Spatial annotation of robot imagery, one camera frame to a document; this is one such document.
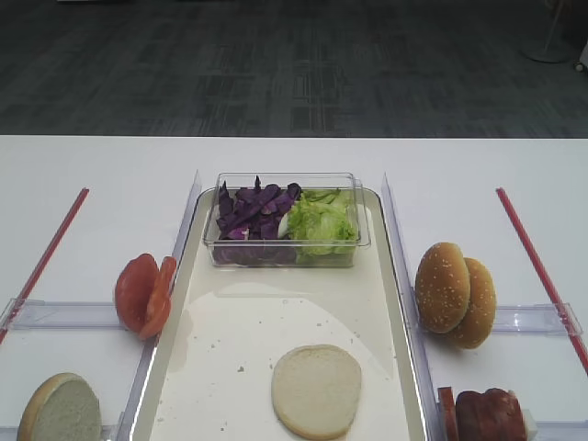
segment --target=bun top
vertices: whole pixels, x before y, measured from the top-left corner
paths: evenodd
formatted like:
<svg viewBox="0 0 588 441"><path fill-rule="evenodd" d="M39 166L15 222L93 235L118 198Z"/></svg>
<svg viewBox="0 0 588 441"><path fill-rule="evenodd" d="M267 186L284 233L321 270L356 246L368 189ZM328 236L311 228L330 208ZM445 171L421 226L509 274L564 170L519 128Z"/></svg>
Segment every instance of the bun top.
<svg viewBox="0 0 588 441"><path fill-rule="evenodd" d="M454 243L436 243L424 253L416 273L416 303L421 323L446 334L464 318L469 304L469 272Z"/></svg>
<svg viewBox="0 0 588 441"><path fill-rule="evenodd" d="M475 349L492 332L496 315L496 295L492 276L486 267L475 259L466 257L469 271L469 306L463 320L447 337L462 349Z"/></svg>
<svg viewBox="0 0 588 441"><path fill-rule="evenodd" d="M345 350L334 345L301 346L281 357L274 368L274 410L297 435L339 438L355 419L361 383L361 366Z"/></svg>
<svg viewBox="0 0 588 441"><path fill-rule="evenodd" d="M63 372L35 390L17 441L99 441L101 429L98 398L82 377Z"/></svg>

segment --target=red stick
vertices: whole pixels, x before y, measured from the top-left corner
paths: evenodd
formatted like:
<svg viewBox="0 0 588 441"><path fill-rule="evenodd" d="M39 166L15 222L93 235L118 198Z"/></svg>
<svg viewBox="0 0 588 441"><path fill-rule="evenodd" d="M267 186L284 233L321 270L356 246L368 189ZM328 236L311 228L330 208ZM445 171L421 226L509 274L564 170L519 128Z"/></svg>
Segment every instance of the red stick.
<svg viewBox="0 0 588 441"><path fill-rule="evenodd" d="M47 266L49 259L51 259L53 252L57 248L57 245L61 241L63 235L65 234L65 232L69 228L70 224L74 220L74 217L77 214L78 210L80 209L80 207L82 207L82 204L84 203L85 197L88 195L89 191L90 190L88 190L87 188L82 188L82 190L80 190L80 193L77 195L77 198L73 202L72 207L65 215L65 218L63 218L62 224L57 229L57 232L55 232L55 234L53 235L51 242L49 242L49 245L47 246L45 253L43 253L43 255L40 257L40 260L37 263L37 266L35 266L35 269L33 269L33 272L28 277L27 283L25 283L25 286L20 291L20 294L18 294L17 298L18 298L18 300L21 300L21 301L17 302L15 304L13 310L10 312L10 315L8 316L8 320L6 321L6 327L17 316L18 311L20 310L19 304L21 304L21 302L23 300L26 300L28 298L30 291L32 291L33 288L35 287L35 285L37 284L37 281L39 280L41 273L45 269L45 266ZM4 341L7 333L8 333L7 329L0 330L0 344L2 344L2 342Z"/></svg>
<svg viewBox="0 0 588 441"><path fill-rule="evenodd" d="M497 188L496 193L498 194L498 198L500 198L501 202L503 203L504 209L506 210L506 214L508 214L508 217L510 218L511 223L514 226L514 229L516 230L519 239L523 243L523 246L526 249L526 253L529 255L531 263L535 267L537 275L539 276L539 278L541 279L541 283L543 283L543 286L545 287L545 291L548 292L551 302L556 306L556 308L560 312L561 320L563 321L563 324L566 325L566 329L568 330L568 336L570 337L571 344L573 345L573 348L575 349L578 358L580 358L580 361L582 362L582 366L584 367L586 374L588 374L588 352L586 351L586 346L582 342L582 338L580 338L579 335L573 335L571 333L568 314L563 308L563 302L561 301L560 294L556 290L555 285L553 285L551 278L549 278L549 274L543 266L543 263L541 262L539 254L537 254L537 251L535 250L535 247L533 246L531 239L526 234L525 227L523 227L523 222L521 222L521 220L518 218L515 211L515 207L513 207L513 204L511 203L510 199L508 198L508 196L506 196L506 191L504 191L503 188Z"/></svg>

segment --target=clear plastic container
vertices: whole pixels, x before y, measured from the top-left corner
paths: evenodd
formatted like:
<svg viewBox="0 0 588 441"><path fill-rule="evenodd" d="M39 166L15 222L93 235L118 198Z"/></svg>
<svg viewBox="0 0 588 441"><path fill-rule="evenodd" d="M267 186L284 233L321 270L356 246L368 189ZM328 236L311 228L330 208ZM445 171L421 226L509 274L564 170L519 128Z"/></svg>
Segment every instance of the clear plastic container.
<svg viewBox="0 0 588 441"><path fill-rule="evenodd" d="M298 184L302 194L307 190L336 190L342 198L348 198L346 217L354 235L346 240L292 240L287 233L286 236L280 235L280 238L276 239L259 239L258 233L253 228L245 229L243 238L226 238L228 229L225 228L222 231L218 224L219 197L222 197L223 185L226 183L228 194L233 204L236 204L237 192L240 189L248 189L251 195L251 191L255 189L257 177L260 179L261 191L273 184L279 186L279 191L275 193L278 195L284 193L291 184ZM203 243L209 249L215 266L350 267L354 264L357 247L370 244L363 187L350 173L225 173L218 177L212 200L212 207L204 228ZM263 200L262 202L255 200L254 203L259 203L261 206ZM243 213L242 207L239 209L233 207L233 210ZM279 211L267 215L261 214L261 211L260 208L255 216L269 216L273 218L271 220L273 222L281 221L282 215ZM269 211L270 209L264 206L264 212ZM260 221L265 222L267 219L257 219L254 222L255 226ZM246 225L247 221L237 223Z"/></svg>

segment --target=tomato slice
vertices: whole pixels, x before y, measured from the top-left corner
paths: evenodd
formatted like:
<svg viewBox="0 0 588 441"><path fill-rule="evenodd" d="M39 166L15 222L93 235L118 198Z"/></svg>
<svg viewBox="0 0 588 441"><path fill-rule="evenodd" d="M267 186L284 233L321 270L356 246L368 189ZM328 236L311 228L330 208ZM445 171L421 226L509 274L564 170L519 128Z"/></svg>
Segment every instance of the tomato slice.
<svg viewBox="0 0 588 441"><path fill-rule="evenodd" d="M160 333L172 310L169 288L175 274L177 262L173 257L166 257L155 280L155 286L149 298L145 312L145 324L139 332L139 338L145 340Z"/></svg>
<svg viewBox="0 0 588 441"><path fill-rule="evenodd" d="M141 254L127 263L115 287L117 315L134 333L141 331L149 299L158 277L157 264L150 254Z"/></svg>

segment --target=shredded lettuce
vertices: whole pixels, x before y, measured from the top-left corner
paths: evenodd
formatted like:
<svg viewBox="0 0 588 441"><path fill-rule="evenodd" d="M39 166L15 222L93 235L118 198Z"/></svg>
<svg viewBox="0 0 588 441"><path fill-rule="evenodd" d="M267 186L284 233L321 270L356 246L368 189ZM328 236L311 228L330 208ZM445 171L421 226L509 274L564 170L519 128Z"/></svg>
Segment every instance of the shredded lettuce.
<svg viewBox="0 0 588 441"><path fill-rule="evenodd" d="M325 254L349 254L354 246L338 245L338 241L353 242L357 230L349 220L352 194L340 189L305 190L288 215L288 234L294 241L317 242L317 246L298 249L300 260Z"/></svg>

